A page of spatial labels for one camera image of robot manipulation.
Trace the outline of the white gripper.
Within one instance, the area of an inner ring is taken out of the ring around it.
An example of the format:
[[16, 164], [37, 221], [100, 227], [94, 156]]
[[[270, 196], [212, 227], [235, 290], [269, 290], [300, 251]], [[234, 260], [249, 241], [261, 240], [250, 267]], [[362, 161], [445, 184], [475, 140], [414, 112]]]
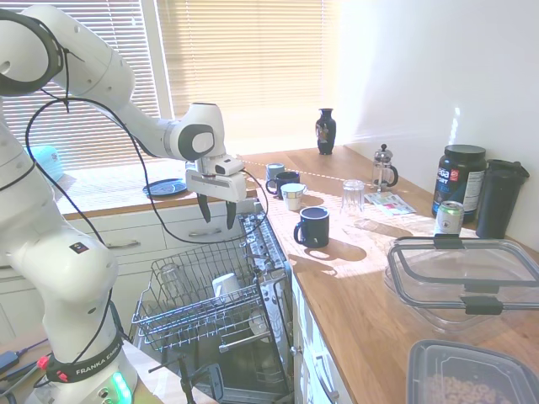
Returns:
[[226, 201], [227, 229], [231, 230], [237, 214], [237, 204], [247, 198], [245, 177], [242, 173], [232, 176], [206, 176], [194, 169], [185, 172], [187, 189], [197, 193], [197, 203], [206, 223], [211, 222], [211, 211], [207, 197]]

